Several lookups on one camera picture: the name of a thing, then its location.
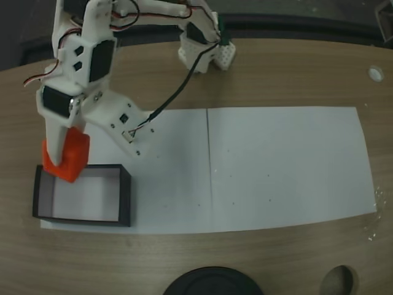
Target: black cardboard box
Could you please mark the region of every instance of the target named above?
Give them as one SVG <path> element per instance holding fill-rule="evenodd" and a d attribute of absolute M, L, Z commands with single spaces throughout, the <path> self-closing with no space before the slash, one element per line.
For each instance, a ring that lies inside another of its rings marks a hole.
<path fill-rule="evenodd" d="M 88 165 L 74 183 L 37 166 L 33 216 L 46 221 L 131 226 L 131 176 L 121 165 Z"/>

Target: white paper sheet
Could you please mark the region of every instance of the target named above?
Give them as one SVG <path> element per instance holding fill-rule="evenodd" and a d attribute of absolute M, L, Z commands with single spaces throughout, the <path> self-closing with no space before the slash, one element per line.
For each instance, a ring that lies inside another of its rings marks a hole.
<path fill-rule="evenodd" d="M 375 211 L 356 108 L 210 109 L 215 231 Z"/>
<path fill-rule="evenodd" d="M 206 110 L 165 111 L 152 122 L 154 142 L 143 159 L 127 156 L 100 129 L 88 125 L 89 163 L 121 163 L 131 175 L 131 228 L 41 226 L 88 232 L 182 234 L 211 232 L 211 188 Z"/>
<path fill-rule="evenodd" d="M 211 109 L 208 118 L 206 110 L 176 110 L 153 123 L 161 136 L 144 159 L 128 157 L 101 130 L 87 127 L 90 163 L 122 163 L 133 178 L 131 228 L 45 221 L 41 226 L 192 234 L 293 226 L 375 211 L 355 108 Z"/>

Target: wooden table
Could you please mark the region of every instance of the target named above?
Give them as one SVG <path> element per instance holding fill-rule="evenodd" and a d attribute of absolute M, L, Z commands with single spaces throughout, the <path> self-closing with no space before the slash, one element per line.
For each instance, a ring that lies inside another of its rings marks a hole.
<path fill-rule="evenodd" d="M 356 106 L 373 179 L 393 189 L 393 51 L 321 41 L 240 39 L 228 72 L 196 75 L 171 108 Z M 144 109 L 156 108 L 184 79 L 178 43 L 120 49 L 112 88 Z M 48 62 L 0 73 L 1 294 L 161 295 L 179 275 L 204 266 L 238 269 L 267 295 L 319 294 L 329 270 L 352 268 L 356 294 L 391 294 L 393 206 L 390 199 L 368 241 L 358 216 L 280 229 L 194 235 L 108 235 L 40 229 L 31 217 L 44 120 L 39 84 L 23 80 Z M 373 82 L 371 65 L 385 79 Z"/>

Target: orange block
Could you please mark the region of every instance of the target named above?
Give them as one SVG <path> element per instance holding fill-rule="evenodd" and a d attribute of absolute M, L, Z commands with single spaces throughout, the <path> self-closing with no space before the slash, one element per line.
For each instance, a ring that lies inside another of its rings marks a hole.
<path fill-rule="evenodd" d="M 47 152 L 47 141 L 42 142 L 42 158 L 44 170 L 52 175 L 73 183 L 86 167 L 90 137 L 75 127 L 68 129 L 64 142 L 61 164 L 55 166 Z"/>

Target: black circular base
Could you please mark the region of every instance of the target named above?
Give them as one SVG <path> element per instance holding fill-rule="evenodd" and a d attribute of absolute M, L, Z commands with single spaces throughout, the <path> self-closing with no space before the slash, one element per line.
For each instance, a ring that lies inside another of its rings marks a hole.
<path fill-rule="evenodd" d="M 263 295 L 245 274 L 225 267 L 192 270 L 174 281 L 164 295 Z"/>

